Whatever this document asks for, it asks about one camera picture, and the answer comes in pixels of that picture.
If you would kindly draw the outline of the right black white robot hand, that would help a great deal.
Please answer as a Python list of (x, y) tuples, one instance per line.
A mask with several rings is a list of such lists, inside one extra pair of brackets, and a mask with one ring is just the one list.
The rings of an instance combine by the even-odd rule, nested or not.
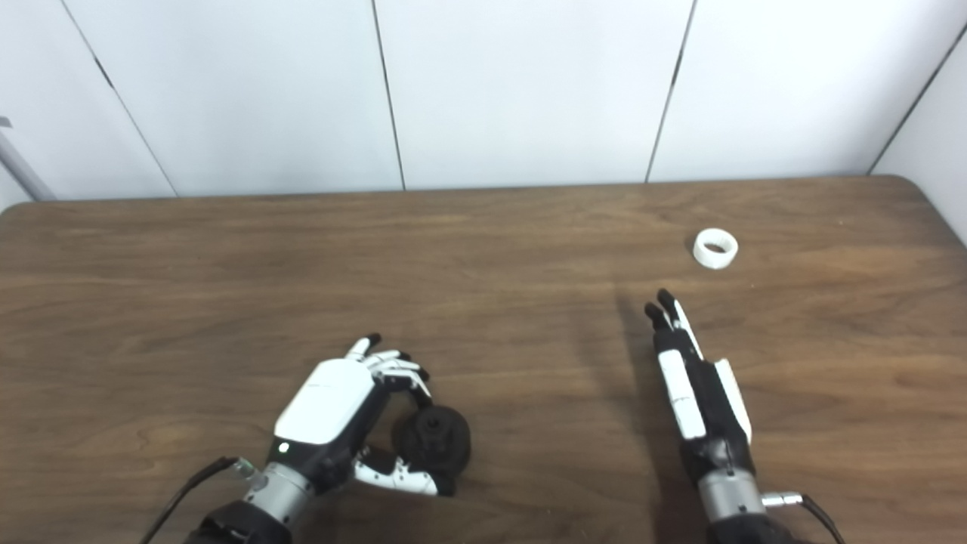
[(752, 420), (728, 360), (708, 361), (680, 301), (667, 289), (644, 306), (653, 327), (657, 365), (681, 436), (688, 478), (708, 473), (755, 473)]

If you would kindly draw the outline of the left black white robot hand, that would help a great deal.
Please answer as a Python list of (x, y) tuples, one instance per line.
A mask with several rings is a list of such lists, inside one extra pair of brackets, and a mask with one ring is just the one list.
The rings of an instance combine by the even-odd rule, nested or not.
[(359, 338), (345, 355), (324, 360), (277, 418), (269, 465), (304, 479), (314, 496), (352, 480), (404, 493), (455, 496), (456, 478), (425, 467), (414, 455), (372, 447), (372, 433), (394, 394), (431, 409), (431, 375), (403, 351), (375, 352), (377, 333)]

